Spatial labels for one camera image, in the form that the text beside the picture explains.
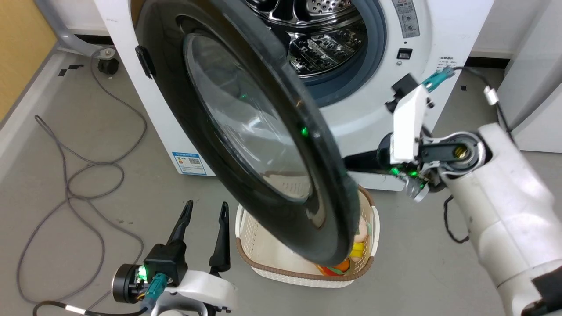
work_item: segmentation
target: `laundry basket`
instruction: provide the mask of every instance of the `laundry basket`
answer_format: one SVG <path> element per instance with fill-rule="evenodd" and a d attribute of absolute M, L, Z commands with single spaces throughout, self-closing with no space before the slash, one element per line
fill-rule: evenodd
<path fill-rule="evenodd" d="M 353 283 L 369 270 L 379 243 L 379 214 L 369 193 L 359 188 L 361 215 L 370 223 L 371 234 L 361 260 L 343 276 L 325 276 L 310 261 L 279 242 L 242 205 L 236 213 L 236 247 L 242 259 L 262 277 L 301 286 L 340 288 Z"/>

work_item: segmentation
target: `door hinge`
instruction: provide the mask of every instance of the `door hinge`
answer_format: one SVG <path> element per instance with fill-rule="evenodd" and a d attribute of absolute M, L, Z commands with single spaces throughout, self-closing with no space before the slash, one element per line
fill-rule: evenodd
<path fill-rule="evenodd" d="M 135 47 L 135 52 L 137 53 L 137 57 L 139 57 L 140 65 L 144 70 L 144 74 L 150 79 L 153 79 L 152 76 L 156 75 L 156 70 L 154 69 L 154 64 L 152 63 L 148 50 L 139 45 Z"/>

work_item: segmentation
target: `blue connector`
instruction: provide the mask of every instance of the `blue connector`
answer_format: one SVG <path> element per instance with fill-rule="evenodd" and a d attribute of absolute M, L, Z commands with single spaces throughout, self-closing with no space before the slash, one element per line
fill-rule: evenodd
<path fill-rule="evenodd" d="M 427 78 L 424 82 L 422 82 L 422 84 L 425 86 L 427 91 L 431 92 L 437 89 L 437 87 L 439 87 L 439 85 L 443 83 L 445 80 L 449 79 L 454 75 L 455 75 L 455 71 L 451 67 L 447 66 L 443 68 L 443 70 L 436 71 L 433 75 L 429 76 L 429 78 Z"/>
<path fill-rule="evenodd" d="M 168 277 L 163 273 L 158 273 L 152 278 L 152 282 L 144 293 L 144 298 L 140 302 L 142 307 L 146 307 L 149 312 L 156 306 L 156 300 L 164 293 L 168 285 Z"/>

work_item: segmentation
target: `wooden cabinet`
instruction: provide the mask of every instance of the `wooden cabinet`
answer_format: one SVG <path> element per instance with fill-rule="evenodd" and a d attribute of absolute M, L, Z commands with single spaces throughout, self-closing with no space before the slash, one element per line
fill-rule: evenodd
<path fill-rule="evenodd" d="M 57 39 L 33 0 L 0 3 L 0 120 L 31 80 Z"/>

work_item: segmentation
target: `metal stand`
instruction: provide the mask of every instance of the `metal stand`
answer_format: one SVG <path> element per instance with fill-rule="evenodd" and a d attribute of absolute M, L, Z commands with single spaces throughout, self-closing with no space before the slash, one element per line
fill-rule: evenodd
<path fill-rule="evenodd" d="M 53 32 L 57 35 L 61 45 L 61 47 L 58 48 L 59 50 L 78 53 L 100 60 L 110 60 L 115 56 L 115 49 L 111 47 L 97 53 L 96 56 L 92 56 L 95 51 L 102 48 L 102 46 L 86 43 L 70 32 L 49 0 L 35 0 L 35 4 L 53 29 Z"/>

